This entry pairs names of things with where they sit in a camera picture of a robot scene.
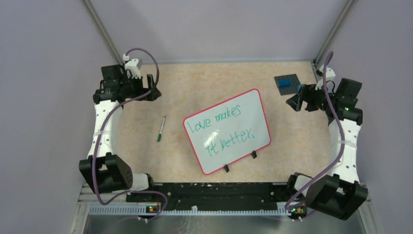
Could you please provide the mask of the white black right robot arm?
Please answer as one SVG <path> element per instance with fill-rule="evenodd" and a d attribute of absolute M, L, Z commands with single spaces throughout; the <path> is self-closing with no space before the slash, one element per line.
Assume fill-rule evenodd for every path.
<path fill-rule="evenodd" d="M 300 200 L 315 211 L 347 220 L 368 197 L 357 174 L 357 136 L 363 123 L 363 111 L 356 107 L 362 83 L 343 78 L 334 93 L 316 89 L 315 84 L 300 86 L 286 103 L 300 111 L 324 111 L 330 133 L 330 165 L 314 181 L 310 176 L 294 173 L 286 186 L 286 196 Z"/>

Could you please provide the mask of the green white marker pen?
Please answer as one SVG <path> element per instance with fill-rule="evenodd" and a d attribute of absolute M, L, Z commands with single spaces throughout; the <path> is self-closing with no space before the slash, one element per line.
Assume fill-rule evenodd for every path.
<path fill-rule="evenodd" d="M 166 121 L 166 116 L 163 116 L 162 123 L 161 123 L 160 130 L 159 130 L 159 133 L 161 134 L 162 134 L 162 131 L 165 125 L 165 121 Z"/>

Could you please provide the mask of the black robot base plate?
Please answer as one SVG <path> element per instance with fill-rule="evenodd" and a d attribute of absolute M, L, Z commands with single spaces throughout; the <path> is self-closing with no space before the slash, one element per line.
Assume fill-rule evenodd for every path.
<path fill-rule="evenodd" d="M 133 193 L 127 202 L 160 204 L 167 198 L 167 211 L 275 211 L 284 208 L 296 190 L 286 182 L 156 183 L 155 194 Z"/>

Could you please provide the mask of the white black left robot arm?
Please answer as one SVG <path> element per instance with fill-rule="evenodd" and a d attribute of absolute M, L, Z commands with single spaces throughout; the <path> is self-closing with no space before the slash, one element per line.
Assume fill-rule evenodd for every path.
<path fill-rule="evenodd" d="M 123 102 L 128 99 L 155 101 L 162 94 L 156 87 L 156 77 L 147 75 L 148 86 L 143 79 L 128 77 L 121 65 L 101 67 L 103 79 L 93 95 L 95 126 L 92 145 L 87 158 L 79 162 L 79 170 L 93 192 L 111 193 L 136 190 L 144 201 L 156 196 L 156 188 L 149 174 L 134 173 L 118 155 L 117 136 Z"/>

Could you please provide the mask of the pink framed whiteboard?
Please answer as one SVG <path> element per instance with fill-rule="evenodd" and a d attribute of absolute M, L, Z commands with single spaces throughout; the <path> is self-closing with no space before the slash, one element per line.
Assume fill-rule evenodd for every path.
<path fill-rule="evenodd" d="M 258 89 L 187 116 L 183 127 L 205 175 L 267 147 L 272 141 Z"/>

